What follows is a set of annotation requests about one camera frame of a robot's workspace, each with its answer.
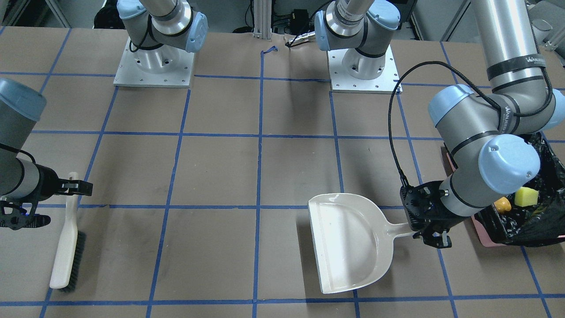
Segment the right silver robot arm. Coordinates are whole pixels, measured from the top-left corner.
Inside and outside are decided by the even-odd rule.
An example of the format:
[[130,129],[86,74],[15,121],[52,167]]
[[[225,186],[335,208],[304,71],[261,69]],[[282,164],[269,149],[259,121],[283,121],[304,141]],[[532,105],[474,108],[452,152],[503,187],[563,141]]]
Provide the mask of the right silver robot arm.
[[37,164],[32,155],[18,157],[40,120],[45,97],[15,80],[1,78],[0,101],[0,225],[12,230],[46,226],[50,217],[36,213],[40,201],[54,195],[90,197],[93,185],[62,179],[53,169]]

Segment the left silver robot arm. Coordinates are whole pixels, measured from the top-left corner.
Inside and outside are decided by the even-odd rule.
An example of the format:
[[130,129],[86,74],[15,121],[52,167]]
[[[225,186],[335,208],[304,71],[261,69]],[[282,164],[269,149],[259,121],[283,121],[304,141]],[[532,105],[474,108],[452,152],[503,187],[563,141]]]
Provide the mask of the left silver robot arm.
[[523,0],[473,0],[492,93],[460,72],[464,84],[430,101],[430,118],[457,169],[444,181],[410,186],[401,199],[413,238],[451,247],[449,230],[516,193],[539,172],[535,148],[521,136],[564,120],[564,96],[551,86]]

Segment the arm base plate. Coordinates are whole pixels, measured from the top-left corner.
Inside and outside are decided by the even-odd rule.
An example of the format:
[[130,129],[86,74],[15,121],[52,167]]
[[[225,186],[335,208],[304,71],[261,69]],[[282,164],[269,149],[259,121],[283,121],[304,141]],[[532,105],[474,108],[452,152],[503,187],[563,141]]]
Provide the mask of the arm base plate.
[[362,56],[355,49],[327,52],[331,90],[335,93],[393,93],[399,72],[391,46],[377,58]]
[[163,45],[137,50],[128,39],[113,84],[118,87],[190,88],[195,54]]

